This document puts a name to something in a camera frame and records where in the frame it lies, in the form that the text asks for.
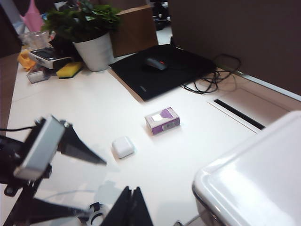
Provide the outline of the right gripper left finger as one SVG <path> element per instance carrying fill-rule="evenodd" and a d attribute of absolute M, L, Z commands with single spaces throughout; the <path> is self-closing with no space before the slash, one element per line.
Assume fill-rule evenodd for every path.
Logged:
<path fill-rule="evenodd" d="M 132 192 L 128 186 L 124 188 L 113 207 L 106 215 L 102 226 L 124 226 L 126 222 L 127 209 Z"/>

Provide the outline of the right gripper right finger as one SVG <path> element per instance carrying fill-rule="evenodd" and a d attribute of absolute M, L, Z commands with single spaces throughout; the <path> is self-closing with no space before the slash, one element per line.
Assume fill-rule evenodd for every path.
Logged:
<path fill-rule="evenodd" d="M 152 226 L 150 214 L 144 201 L 140 187 L 133 192 L 133 225 L 134 226 Z"/>

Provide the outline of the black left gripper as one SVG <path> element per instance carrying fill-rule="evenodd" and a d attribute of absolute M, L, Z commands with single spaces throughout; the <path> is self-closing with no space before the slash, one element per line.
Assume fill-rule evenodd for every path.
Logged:
<path fill-rule="evenodd" d="M 28 226 L 57 218 L 88 218 L 89 210 L 58 205 L 34 198 L 41 181 L 51 175 L 52 166 L 50 164 L 42 172 L 42 176 L 36 180 L 19 179 L 14 176 L 16 167 L 20 165 L 25 157 L 23 145 L 20 141 L 4 136 L 0 137 L 0 183 L 6 185 L 4 194 L 14 197 L 18 190 L 22 189 L 3 225 Z M 65 131 L 58 143 L 58 151 L 69 157 L 90 163 L 107 164 L 106 160 L 95 154 L 82 142 L 72 124 L 65 125 Z"/>

